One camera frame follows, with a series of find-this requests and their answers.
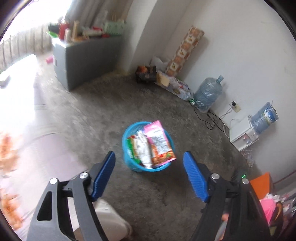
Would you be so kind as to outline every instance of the pink snack package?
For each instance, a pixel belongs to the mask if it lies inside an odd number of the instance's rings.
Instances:
[[[152,149],[152,164],[162,166],[176,159],[159,120],[144,126],[145,134]]]

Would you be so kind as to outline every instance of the white appliance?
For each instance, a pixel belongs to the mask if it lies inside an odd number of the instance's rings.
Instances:
[[[229,140],[238,151],[244,150],[258,140],[258,135],[252,128],[250,118],[251,116],[247,116],[229,130]]]

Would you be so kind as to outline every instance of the clutter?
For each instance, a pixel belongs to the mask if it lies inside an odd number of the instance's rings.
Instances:
[[[268,222],[268,224],[270,224],[272,214],[276,208],[276,203],[274,202],[273,199],[268,199],[268,198],[261,199],[260,203],[263,208],[267,222]]]
[[[48,31],[52,32],[52,33],[55,33],[58,36],[58,34],[59,34],[59,24],[50,23],[48,25]]]
[[[128,146],[128,154],[130,158],[132,158],[136,163],[140,164],[141,161],[138,157],[138,154],[135,150],[136,147],[136,136],[131,135],[127,140],[126,140],[127,146]]]
[[[272,123],[279,119],[275,108],[267,102],[254,116],[252,116],[252,127],[258,135],[264,132]]]
[[[196,105],[194,99],[190,99],[190,100],[189,100],[189,103],[190,103],[192,106]]]
[[[151,153],[148,140],[143,131],[138,131],[135,138],[135,150],[145,168],[152,168]]]
[[[0,170],[7,175],[15,170],[19,159],[18,151],[15,148],[15,140],[9,134],[0,135]]]
[[[205,34],[204,31],[191,26],[184,40],[178,47],[173,59],[169,62],[165,73],[169,76],[176,76],[182,69],[184,63],[189,58],[192,50],[196,47],[199,40]]]
[[[174,76],[168,76],[159,71],[157,73],[157,84],[182,100],[188,101],[192,98],[188,85]]]
[[[156,71],[164,72],[166,67],[168,66],[168,63],[169,61],[162,62],[160,58],[153,56],[150,63],[150,67],[155,66]]]
[[[284,215],[283,215],[283,204],[281,202],[276,203],[276,208],[271,216],[269,222],[270,235],[273,240],[279,237],[282,227],[284,224]]]
[[[1,210],[14,231],[21,228],[24,222],[24,219],[17,212],[17,209],[20,206],[16,200],[17,197],[18,195],[11,195],[4,189],[0,189]]]
[[[158,167],[176,159],[159,120],[144,126],[152,148],[152,163]]]
[[[220,84],[222,80],[223,76],[220,75],[218,79],[206,78],[201,83],[194,94],[194,100],[200,112],[207,113],[217,98],[222,94],[222,85]]]
[[[51,32],[51,31],[48,31],[48,32],[47,32],[47,35],[50,36],[51,38],[58,38],[58,37],[59,37],[58,34],[56,34],[56,33],[54,33],[54,32]]]
[[[296,211],[296,197],[283,202],[283,212],[286,216],[293,216],[295,211]]]
[[[72,31],[69,28],[67,28],[65,30],[65,38],[64,38],[66,44],[71,42],[71,34],[72,34]]]
[[[110,35],[122,35],[125,28],[124,20],[116,21],[106,21],[103,25],[104,33]]]
[[[105,11],[101,12],[100,14],[98,14],[96,19],[94,20],[93,26],[95,26],[96,28],[103,27],[103,24],[107,20],[108,13],[109,13],[108,10],[105,10]]]
[[[85,29],[82,31],[83,36],[98,37],[102,35],[102,29]]]
[[[156,81],[156,67],[138,66],[136,70],[137,83],[149,83]]]
[[[66,29],[69,29],[69,28],[70,28],[70,24],[68,22],[60,24],[60,26],[59,26],[59,38],[60,38],[60,40],[65,39],[65,31],[66,31]]]
[[[258,199],[263,199],[266,194],[272,192],[272,182],[268,172],[251,180],[250,183]]]
[[[128,127],[125,131],[125,133],[123,134],[122,137],[122,147],[123,147],[123,158],[124,161],[126,163],[126,165],[133,171],[135,172],[142,172],[142,171],[146,171],[146,172],[158,172],[161,171],[165,168],[167,168],[170,165],[170,162],[167,162],[165,164],[161,163],[161,165],[155,165],[153,163],[152,160],[152,146],[150,145],[149,140],[147,139],[147,135],[145,133],[145,128],[147,127],[147,125],[152,124],[151,122],[147,122],[147,121],[141,121],[141,122],[137,122],[134,123],[133,125],[131,125],[130,127]],[[167,155],[167,159],[172,159],[173,157],[173,153],[175,151],[174,148],[174,143],[170,137],[170,135],[167,133],[166,130],[161,129],[166,137],[166,140],[168,141],[168,149],[170,149],[172,151],[172,153],[169,153]],[[130,137],[134,138],[134,149],[135,149],[135,156],[137,156],[140,159],[140,163],[137,163],[137,161],[135,160],[135,158],[133,158],[132,156],[132,151],[131,151],[131,147],[128,146],[128,142],[127,140],[130,139]],[[139,145],[143,145],[142,143],[147,143],[148,144],[148,148],[144,148],[143,146],[139,148]]]
[[[77,20],[74,21],[73,31],[72,31],[72,41],[73,42],[75,41],[75,39],[78,36],[79,25],[80,25],[80,22],[79,21],[77,21]]]
[[[241,151],[243,157],[247,160],[247,164],[249,167],[253,167],[254,159],[252,156],[252,150],[242,150]]]

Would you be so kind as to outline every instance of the blue basket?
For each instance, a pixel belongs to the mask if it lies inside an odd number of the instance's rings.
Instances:
[[[145,168],[141,165],[139,165],[138,163],[136,163],[132,158],[130,158],[129,154],[128,154],[128,146],[126,144],[126,139],[128,137],[130,137],[131,135],[136,135],[138,131],[140,130],[143,130],[144,129],[144,126],[147,125],[147,124],[150,124],[151,122],[148,122],[148,121],[140,121],[140,122],[136,122],[134,124],[132,124],[131,126],[129,126],[124,134],[123,134],[123,137],[122,137],[122,149],[123,149],[123,159],[124,159],[124,162],[126,163],[126,165],[133,171],[135,172],[142,172],[142,171],[146,171],[146,172],[158,172],[158,171],[161,171],[163,169],[166,169],[169,165],[170,165],[170,162],[160,166],[160,167],[157,167],[157,168],[153,168],[153,169],[148,169],[148,168]],[[167,133],[166,130],[165,131],[165,135],[173,149],[173,152],[175,152],[175,146],[174,146],[174,143],[173,143],[173,140],[172,138],[170,137],[170,135]]]

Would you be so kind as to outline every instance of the orange object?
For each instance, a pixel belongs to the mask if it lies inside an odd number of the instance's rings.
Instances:
[[[271,178],[269,172],[250,181],[257,197],[263,199],[267,193],[271,193]]]

